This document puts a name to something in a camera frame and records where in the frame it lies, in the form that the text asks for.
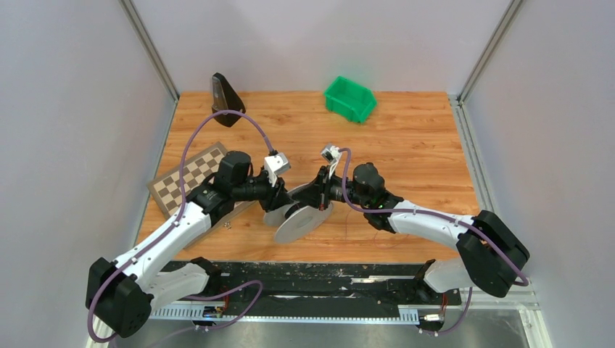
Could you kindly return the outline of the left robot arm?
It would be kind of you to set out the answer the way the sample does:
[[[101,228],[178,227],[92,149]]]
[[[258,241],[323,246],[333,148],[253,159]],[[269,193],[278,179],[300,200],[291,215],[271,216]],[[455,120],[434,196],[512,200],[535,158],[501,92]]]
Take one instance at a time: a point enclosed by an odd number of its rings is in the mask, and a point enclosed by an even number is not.
[[[216,172],[207,176],[190,193],[182,196],[178,210],[153,234],[113,261],[101,257],[88,275],[86,308],[88,332],[99,343],[110,337],[96,335],[94,318],[115,335],[127,338],[137,332],[156,310],[174,301],[200,295],[204,300],[219,296],[220,271],[198,257],[182,268],[163,268],[184,247],[203,236],[238,202],[259,201],[270,212],[289,202],[281,174],[290,168],[286,156],[272,151],[258,175],[245,152],[228,152]]]

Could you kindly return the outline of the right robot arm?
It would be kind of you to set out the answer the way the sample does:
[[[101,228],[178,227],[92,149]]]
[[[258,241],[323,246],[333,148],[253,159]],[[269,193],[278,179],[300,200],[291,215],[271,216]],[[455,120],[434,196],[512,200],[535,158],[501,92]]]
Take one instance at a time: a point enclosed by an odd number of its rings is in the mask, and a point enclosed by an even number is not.
[[[388,191],[371,162],[358,165],[350,177],[339,177],[323,166],[314,180],[292,190],[290,196],[318,210],[331,202],[346,203],[377,230],[418,236],[456,249],[457,259],[424,264],[414,283],[422,302],[471,286],[503,298],[512,286],[529,285],[522,269],[530,253],[497,214],[482,210],[475,216],[455,215],[421,207]]]

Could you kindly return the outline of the grey perforated cable spool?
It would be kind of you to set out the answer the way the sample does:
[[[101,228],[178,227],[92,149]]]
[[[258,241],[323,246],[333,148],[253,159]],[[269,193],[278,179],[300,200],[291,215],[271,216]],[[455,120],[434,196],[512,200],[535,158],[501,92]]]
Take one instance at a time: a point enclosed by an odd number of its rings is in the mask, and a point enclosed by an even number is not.
[[[308,184],[301,184],[283,193],[281,198],[274,200],[275,208],[264,214],[264,224],[277,228],[273,239],[278,244],[288,244],[309,234],[326,221],[334,211],[332,203],[325,210],[319,210],[290,197],[304,186]]]

